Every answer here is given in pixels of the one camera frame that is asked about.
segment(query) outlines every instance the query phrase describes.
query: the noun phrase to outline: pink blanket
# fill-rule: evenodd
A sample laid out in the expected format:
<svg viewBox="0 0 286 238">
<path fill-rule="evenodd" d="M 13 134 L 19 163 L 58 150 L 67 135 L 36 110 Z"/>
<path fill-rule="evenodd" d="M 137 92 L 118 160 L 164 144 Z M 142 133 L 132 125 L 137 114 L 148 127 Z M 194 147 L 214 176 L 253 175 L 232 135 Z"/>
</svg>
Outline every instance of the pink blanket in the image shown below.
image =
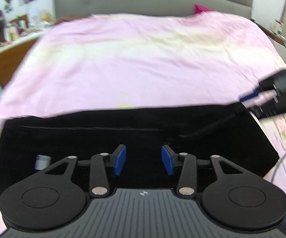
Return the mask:
<svg viewBox="0 0 286 238">
<path fill-rule="evenodd" d="M 0 132 L 4 119 L 15 116 L 227 104 L 284 67 L 267 36 L 235 15 L 75 20 L 41 38 L 3 90 Z M 286 149 L 282 120 L 263 127 L 280 155 Z M 286 165 L 275 184 L 286 192 L 285 172 Z"/>
</svg>

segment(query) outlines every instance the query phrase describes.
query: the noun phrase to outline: wooden cabinet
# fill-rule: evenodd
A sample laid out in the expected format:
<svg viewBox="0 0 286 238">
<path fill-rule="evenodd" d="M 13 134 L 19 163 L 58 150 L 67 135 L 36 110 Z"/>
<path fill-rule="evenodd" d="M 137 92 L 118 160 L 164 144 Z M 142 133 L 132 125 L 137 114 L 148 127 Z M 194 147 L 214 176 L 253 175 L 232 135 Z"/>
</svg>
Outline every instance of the wooden cabinet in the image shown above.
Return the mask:
<svg viewBox="0 0 286 238">
<path fill-rule="evenodd" d="M 27 41 L 0 53 L 0 84 L 4 87 L 37 39 Z"/>
<path fill-rule="evenodd" d="M 280 45 L 284 46 L 284 39 L 282 39 L 280 36 L 276 35 L 274 32 L 268 30 L 267 28 L 264 28 L 263 26 L 257 24 L 259 28 L 268 36 L 269 38 L 273 39 L 275 42 L 279 43 Z"/>
</svg>

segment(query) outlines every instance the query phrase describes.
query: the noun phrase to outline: metal rivet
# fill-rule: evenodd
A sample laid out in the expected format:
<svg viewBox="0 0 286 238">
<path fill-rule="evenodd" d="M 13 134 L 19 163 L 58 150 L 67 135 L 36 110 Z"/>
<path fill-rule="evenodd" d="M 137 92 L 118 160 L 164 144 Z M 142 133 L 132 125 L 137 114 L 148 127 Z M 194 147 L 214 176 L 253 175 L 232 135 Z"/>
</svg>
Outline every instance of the metal rivet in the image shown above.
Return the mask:
<svg viewBox="0 0 286 238">
<path fill-rule="evenodd" d="M 179 193 L 182 195 L 192 195 L 194 192 L 195 190 L 190 187 L 182 187 L 179 189 Z"/>
<path fill-rule="evenodd" d="M 95 195 L 104 195 L 108 192 L 108 189 L 105 187 L 95 187 L 92 189 L 92 193 Z"/>
</svg>

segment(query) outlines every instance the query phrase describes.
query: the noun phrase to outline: wooden dresser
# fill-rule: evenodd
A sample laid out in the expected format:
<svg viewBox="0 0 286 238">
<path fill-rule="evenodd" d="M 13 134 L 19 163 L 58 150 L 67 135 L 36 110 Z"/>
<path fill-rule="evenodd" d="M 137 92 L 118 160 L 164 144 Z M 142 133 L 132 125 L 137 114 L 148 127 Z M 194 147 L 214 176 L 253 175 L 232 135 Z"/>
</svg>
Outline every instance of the wooden dresser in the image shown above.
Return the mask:
<svg viewBox="0 0 286 238">
<path fill-rule="evenodd" d="M 4 87 L 37 39 L 14 46 L 0 53 L 0 84 Z"/>
<path fill-rule="evenodd" d="M 21 18 L 27 22 L 26 15 Z M 43 31 L 40 33 L 32 33 L 26 37 L 20 37 L 7 47 L 0 48 L 0 85 L 2 87 L 11 80 L 13 73 L 22 62 L 28 50 L 42 34 Z"/>
</svg>

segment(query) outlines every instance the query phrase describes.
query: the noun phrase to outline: logo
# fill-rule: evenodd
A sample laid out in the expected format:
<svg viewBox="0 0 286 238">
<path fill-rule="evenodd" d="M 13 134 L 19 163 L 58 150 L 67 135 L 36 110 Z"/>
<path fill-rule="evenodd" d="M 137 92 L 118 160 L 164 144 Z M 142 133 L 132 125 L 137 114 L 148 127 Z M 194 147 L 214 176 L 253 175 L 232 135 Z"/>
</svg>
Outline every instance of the logo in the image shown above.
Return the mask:
<svg viewBox="0 0 286 238">
<path fill-rule="evenodd" d="M 147 196 L 149 193 L 147 191 L 141 191 L 139 194 L 142 196 Z"/>
</svg>

